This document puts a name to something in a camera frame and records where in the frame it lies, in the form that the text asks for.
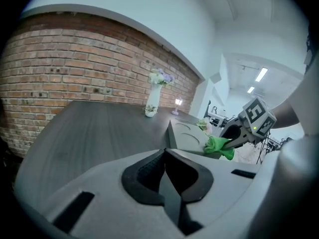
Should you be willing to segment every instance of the green cloth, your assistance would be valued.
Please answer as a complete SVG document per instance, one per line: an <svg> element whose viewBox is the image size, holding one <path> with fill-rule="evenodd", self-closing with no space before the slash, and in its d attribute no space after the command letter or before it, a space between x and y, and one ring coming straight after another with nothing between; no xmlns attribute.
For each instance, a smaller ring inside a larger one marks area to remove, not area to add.
<svg viewBox="0 0 319 239"><path fill-rule="evenodd" d="M228 142L229 139L222 138L222 137L214 137L210 136L207 143L205 143L204 152L206 154L210 154L213 152L219 152L223 156L225 156L228 160L232 160L234 158L234 149L230 150L222 150L221 148L224 146L226 142Z"/></svg>

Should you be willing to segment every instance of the gray table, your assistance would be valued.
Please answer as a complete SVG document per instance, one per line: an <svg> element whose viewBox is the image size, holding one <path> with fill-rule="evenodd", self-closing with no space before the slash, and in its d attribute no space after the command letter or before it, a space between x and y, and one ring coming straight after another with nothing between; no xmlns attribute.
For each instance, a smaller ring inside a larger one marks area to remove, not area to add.
<svg viewBox="0 0 319 239"><path fill-rule="evenodd" d="M15 193L32 206L101 163L169 146L170 119L197 118L159 108L148 118L142 106L73 101L41 132L18 172Z"/></svg>

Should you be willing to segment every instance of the brick wall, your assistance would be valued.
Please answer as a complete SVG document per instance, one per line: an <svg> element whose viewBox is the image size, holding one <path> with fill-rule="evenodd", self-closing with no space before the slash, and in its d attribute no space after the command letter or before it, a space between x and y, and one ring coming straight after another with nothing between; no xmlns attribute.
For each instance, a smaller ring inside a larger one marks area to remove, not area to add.
<svg viewBox="0 0 319 239"><path fill-rule="evenodd" d="M24 19L1 57L1 137L24 156L47 123L72 100L144 105L148 74L176 77L160 106L182 97L188 112L199 78L167 48L141 32L89 14L45 13Z"/></svg>

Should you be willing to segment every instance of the white vase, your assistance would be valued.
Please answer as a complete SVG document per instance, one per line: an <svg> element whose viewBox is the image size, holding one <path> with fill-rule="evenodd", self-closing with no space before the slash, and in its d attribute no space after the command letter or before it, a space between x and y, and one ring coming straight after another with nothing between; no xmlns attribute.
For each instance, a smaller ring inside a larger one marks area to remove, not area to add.
<svg viewBox="0 0 319 239"><path fill-rule="evenodd" d="M152 84L151 93L149 95L148 101L146 103L146 106L152 106L152 107L159 107L160 103L160 90L162 85L161 84Z"/></svg>

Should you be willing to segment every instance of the fluorescent light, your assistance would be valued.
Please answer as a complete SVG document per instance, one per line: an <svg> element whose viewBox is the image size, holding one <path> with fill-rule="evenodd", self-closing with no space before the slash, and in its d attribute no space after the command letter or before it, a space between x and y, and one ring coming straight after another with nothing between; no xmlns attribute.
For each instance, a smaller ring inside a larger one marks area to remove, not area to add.
<svg viewBox="0 0 319 239"><path fill-rule="evenodd" d="M255 79L256 82L260 82L261 79L265 76L265 74L267 73L268 69L266 69L265 67L263 67L263 69L261 69L259 75L257 76L257 78Z"/></svg>
<svg viewBox="0 0 319 239"><path fill-rule="evenodd" d="M252 93L254 89L255 89L254 87L250 87L250 89L247 92Z"/></svg>

